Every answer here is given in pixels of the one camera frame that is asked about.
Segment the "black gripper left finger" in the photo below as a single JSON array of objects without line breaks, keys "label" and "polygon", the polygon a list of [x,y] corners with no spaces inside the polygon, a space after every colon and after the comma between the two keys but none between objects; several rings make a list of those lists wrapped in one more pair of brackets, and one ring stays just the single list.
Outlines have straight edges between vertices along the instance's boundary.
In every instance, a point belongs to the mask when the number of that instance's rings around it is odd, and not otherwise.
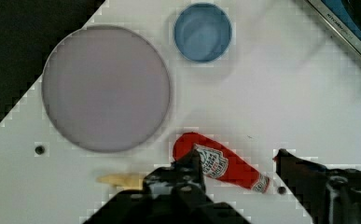
[{"label": "black gripper left finger", "polygon": [[140,190],[123,190],[83,224],[250,224],[227,203],[206,195],[201,157],[189,151],[143,179]]}]

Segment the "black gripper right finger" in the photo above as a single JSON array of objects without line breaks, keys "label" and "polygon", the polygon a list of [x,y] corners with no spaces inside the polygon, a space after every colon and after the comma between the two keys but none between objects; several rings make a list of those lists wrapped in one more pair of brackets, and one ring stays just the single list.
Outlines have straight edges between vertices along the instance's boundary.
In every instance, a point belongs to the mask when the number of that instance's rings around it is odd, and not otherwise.
[{"label": "black gripper right finger", "polygon": [[361,224],[361,171],[329,169],[281,148],[273,158],[282,179],[313,224]]}]

